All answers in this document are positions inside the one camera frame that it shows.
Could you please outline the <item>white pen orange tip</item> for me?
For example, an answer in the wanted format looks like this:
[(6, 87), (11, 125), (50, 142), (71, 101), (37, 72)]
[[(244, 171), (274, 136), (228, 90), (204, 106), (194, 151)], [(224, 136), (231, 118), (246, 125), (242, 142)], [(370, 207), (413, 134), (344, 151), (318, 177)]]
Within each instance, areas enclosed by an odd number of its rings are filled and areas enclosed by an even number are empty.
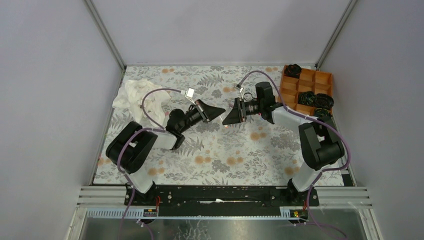
[(227, 124), (224, 124), (224, 117), (223, 117), (223, 115), (221, 114), (220, 116), (219, 116), (219, 119), (220, 119), (220, 121), (221, 121), (221, 123), (222, 123), (222, 125), (225, 127), (225, 128), (228, 128), (229, 126), (227, 125)]

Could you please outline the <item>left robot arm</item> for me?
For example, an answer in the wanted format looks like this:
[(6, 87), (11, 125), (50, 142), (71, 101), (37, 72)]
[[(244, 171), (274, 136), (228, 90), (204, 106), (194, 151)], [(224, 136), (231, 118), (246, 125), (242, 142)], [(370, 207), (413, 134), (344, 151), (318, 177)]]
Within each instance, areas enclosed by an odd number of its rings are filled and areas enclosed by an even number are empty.
[(155, 200), (155, 192), (151, 189), (155, 183), (143, 165), (151, 150), (176, 150), (185, 140), (183, 132), (200, 122), (211, 122), (225, 111), (198, 99), (187, 111), (179, 108), (172, 110), (165, 129), (142, 127), (131, 121), (111, 141), (105, 155), (137, 191), (136, 199), (148, 206)]

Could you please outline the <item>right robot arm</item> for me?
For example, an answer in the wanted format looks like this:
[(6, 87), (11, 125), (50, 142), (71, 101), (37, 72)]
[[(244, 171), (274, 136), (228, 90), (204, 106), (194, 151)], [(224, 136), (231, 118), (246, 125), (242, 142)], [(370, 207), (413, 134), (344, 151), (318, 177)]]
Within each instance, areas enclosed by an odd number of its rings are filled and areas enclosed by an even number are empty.
[(239, 124), (246, 121), (248, 116), (259, 115), (271, 124), (281, 125), (298, 134), (303, 164), (288, 181), (285, 197), (291, 205), (299, 206), (307, 199), (307, 192), (319, 174), (345, 155), (343, 142), (336, 134), (330, 116), (316, 118), (303, 115), (277, 102), (269, 82), (257, 83), (255, 90), (256, 97), (252, 100), (236, 97), (222, 123)]

